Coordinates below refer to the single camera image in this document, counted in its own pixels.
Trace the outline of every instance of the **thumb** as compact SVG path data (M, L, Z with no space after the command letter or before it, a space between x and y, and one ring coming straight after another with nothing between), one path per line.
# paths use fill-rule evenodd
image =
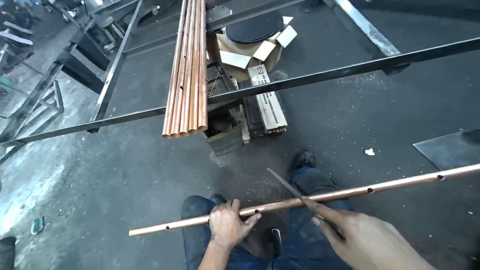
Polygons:
M330 224L318 217L312 217L312 221L320 228L320 230L322 230L322 232L325 234L334 249L339 248L344 244L344 240L342 239L342 237L335 231L335 229Z
M257 214L249 217L243 224L245 226L245 231L249 232L255 224L257 224L258 220L262 217L262 214Z

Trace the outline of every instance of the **knee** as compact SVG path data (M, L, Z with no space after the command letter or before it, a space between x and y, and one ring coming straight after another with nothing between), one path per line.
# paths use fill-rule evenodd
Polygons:
M180 218L189 219L198 216L208 215L212 211L215 203L207 198L198 195L189 196L181 209Z
M295 175L296 181L315 181L317 183L322 184L333 184L332 179L330 176L325 173L324 171L317 169L317 168L308 168L305 170L300 171L297 175Z

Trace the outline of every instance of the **cardboard box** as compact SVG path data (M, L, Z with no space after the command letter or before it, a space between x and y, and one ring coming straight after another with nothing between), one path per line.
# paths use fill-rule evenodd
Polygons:
M248 74L253 86L270 83L270 78L263 64L248 68ZM275 92L259 94L256 97L265 132L284 131L288 124Z
M295 30L288 25L292 19L293 17L283 16L282 31L267 40L256 43L235 43L225 34L217 34L221 61L225 64L228 73L241 82L249 79L247 68L263 64L267 72L272 70L280 60L282 48L286 47L297 35Z

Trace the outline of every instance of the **stack of copper pipes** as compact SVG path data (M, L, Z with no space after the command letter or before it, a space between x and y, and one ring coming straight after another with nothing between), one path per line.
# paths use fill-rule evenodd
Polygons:
M205 0L183 0L162 137L207 129Z

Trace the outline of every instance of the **hand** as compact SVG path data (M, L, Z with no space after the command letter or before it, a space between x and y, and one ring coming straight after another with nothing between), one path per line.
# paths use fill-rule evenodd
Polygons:
M211 242L232 249L238 245L250 232L261 214L253 215L242 222L240 220L240 201L234 199L217 205L210 213Z
M304 203L334 223L345 238L324 220L313 217L333 250L356 270L434 270L395 227L378 218L346 210L332 210L304 197Z

